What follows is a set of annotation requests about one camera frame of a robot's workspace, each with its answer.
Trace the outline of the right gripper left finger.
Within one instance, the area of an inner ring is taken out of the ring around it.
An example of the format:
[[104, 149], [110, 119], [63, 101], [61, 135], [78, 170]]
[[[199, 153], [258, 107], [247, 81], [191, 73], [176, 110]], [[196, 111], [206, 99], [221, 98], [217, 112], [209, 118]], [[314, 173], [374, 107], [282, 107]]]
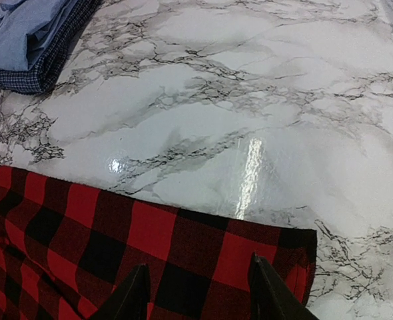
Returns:
[[90, 320], [145, 320], [151, 296], [149, 266], [136, 265]]

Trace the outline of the red black plaid shirt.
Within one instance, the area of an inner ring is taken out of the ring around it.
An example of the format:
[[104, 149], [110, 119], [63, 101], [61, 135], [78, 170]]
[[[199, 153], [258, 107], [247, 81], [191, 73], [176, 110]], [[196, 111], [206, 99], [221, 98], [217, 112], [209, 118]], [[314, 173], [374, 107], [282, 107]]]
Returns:
[[136, 265], [146, 319], [251, 319], [264, 257], [305, 307], [316, 231], [138, 201], [0, 165], [0, 319], [89, 319]]

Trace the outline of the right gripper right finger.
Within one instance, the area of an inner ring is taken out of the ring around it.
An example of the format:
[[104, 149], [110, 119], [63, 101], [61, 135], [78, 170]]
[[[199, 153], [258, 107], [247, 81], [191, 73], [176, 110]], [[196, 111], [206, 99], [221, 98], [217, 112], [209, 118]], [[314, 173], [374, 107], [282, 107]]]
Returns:
[[250, 261], [249, 288], [253, 320], [318, 320], [297, 300], [272, 265], [256, 253]]

